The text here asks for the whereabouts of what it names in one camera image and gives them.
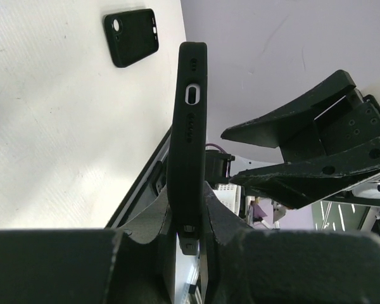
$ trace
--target fluorescent light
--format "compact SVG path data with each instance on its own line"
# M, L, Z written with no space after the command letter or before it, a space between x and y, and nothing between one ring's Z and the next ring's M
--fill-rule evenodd
M321 201L321 212L322 212L322 220L324 220L325 214L324 214L324 205L322 204L322 201Z
M338 209L339 209L339 216L341 217L342 230L345 231L345 223L343 222L341 204L338 204Z

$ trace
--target white table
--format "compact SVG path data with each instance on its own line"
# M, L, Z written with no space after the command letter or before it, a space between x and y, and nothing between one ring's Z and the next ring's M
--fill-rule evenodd
M111 62L107 13L152 8L157 53ZM179 0L0 0L0 228L104 227L172 123Z

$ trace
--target purple cable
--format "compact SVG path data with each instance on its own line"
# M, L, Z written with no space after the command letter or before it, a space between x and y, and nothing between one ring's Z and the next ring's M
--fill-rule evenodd
M220 150L222 153L228 154L228 153L225 152L225 150L222 149L218 144L206 144L205 146L206 146L206 147L214 147L214 148L217 148L217 149Z

